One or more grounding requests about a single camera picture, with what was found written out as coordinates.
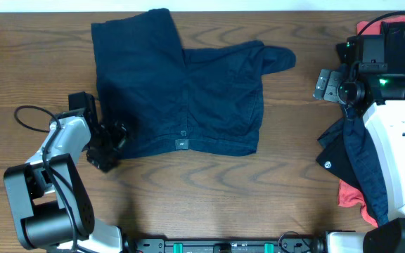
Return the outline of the navy blue shorts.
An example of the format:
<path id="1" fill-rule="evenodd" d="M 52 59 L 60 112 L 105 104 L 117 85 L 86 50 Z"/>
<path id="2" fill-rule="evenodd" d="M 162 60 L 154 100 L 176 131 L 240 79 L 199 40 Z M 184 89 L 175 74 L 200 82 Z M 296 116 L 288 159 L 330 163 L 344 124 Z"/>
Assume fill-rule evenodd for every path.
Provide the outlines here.
<path id="1" fill-rule="evenodd" d="M 178 150 L 255 153 L 262 77 L 296 63 L 290 49 L 261 41 L 185 49 L 166 8 L 94 23 L 91 35 L 103 118 L 122 122 L 129 134 L 124 159 Z"/>

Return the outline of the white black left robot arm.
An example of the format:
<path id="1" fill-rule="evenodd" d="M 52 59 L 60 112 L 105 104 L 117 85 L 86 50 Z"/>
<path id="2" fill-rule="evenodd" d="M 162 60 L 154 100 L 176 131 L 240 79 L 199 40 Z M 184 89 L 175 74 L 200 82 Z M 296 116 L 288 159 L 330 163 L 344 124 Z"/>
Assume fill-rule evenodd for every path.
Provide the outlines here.
<path id="1" fill-rule="evenodd" d="M 127 138 L 124 126 L 99 123 L 89 106 L 50 117 L 38 151 L 4 173 L 19 243 L 46 252 L 128 252 L 122 230 L 95 217 L 77 171 L 82 152 L 96 168 L 112 169 Z"/>

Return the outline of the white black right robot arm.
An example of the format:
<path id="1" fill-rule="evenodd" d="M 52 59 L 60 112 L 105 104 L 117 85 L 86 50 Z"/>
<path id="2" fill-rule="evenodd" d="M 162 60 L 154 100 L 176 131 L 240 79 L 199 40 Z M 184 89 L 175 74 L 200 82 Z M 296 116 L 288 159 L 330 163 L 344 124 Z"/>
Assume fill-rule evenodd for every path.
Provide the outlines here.
<path id="1" fill-rule="evenodd" d="M 377 227 L 366 233 L 329 231 L 315 252 L 405 252 L 405 74 L 386 64 L 354 63 L 320 71 L 314 97 L 344 111 L 319 164 L 357 184 Z"/>

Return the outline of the dark blue garment in pile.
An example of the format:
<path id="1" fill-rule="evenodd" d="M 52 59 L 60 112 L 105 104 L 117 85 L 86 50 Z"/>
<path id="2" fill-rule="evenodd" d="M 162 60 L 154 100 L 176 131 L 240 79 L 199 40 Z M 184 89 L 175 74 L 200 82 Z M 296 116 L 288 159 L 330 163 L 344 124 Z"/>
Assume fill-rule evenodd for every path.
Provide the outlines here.
<path id="1" fill-rule="evenodd" d="M 374 226 L 382 226 L 391 219 L 388 191 L 372 136 L 365 128 L 362 118 L 356 116 L 353 108 L 341 107 L 344 117 L 334 123 L 320 137 L 324 147 L 316 161 L 330 173 L 337 176 L 342 185 L 339 188 L 338 203 L 348 207 L 358 200 L 346 191 L 348 186 L 364 195 L 363 216 L 370 216 Z"/>

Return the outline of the black garment with logo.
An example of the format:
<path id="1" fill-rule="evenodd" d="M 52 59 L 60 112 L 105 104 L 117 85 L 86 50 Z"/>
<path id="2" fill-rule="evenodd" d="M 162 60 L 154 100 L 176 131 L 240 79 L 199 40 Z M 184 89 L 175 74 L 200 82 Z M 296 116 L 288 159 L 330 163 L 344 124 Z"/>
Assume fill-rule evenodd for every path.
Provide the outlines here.
<path id="1" fill-rule="evenodd" d="M 405 25 L 383 23 L 377 35 L 385 37 L 385 61 L 390 74 L 405 76 Z M 316 161 L 343 181 L 358 183 L 360 190 L 384 190 L 378 154 L 360 115 L 348 105 L 341 106 L 344 117 L 320 137 L 323 151 Z"/>

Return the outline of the red garment in pile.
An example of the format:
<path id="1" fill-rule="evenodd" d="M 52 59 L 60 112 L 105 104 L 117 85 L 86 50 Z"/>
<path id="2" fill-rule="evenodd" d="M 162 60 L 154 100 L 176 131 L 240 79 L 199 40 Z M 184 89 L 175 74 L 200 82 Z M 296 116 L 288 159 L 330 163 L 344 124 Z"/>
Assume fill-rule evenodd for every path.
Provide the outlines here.
<path id="1" fill-rule="evenodd" d="M 405 25 L 405 11 L 395 11 L 378 16 L 370 21 L 360 21 L 356 25 L 356 33 L 377 35 L 383 23 L 402 23 Z M 378 220 L 372 210 L 372 204 L 367 203 L 358 183 L 352 183 L 351 179 L 347 181 L 340 179 L 337 203 L 340 207 L 361 205 L 360 213 L 362 218 L 373 227 L 378 227 Z"/>

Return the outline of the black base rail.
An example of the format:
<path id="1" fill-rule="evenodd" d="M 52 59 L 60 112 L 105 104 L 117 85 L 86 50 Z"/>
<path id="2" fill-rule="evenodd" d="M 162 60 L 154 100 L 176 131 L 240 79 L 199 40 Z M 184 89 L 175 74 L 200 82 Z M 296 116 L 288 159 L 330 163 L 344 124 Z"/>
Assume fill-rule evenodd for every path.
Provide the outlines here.
<path id="1" fill-rule="evenodd" d="M 323 237 L 288 231 L 277 238 L 193 238 L 169 239 L 165 236 L 125 238 L 128 253 L 324 253 Z"/>

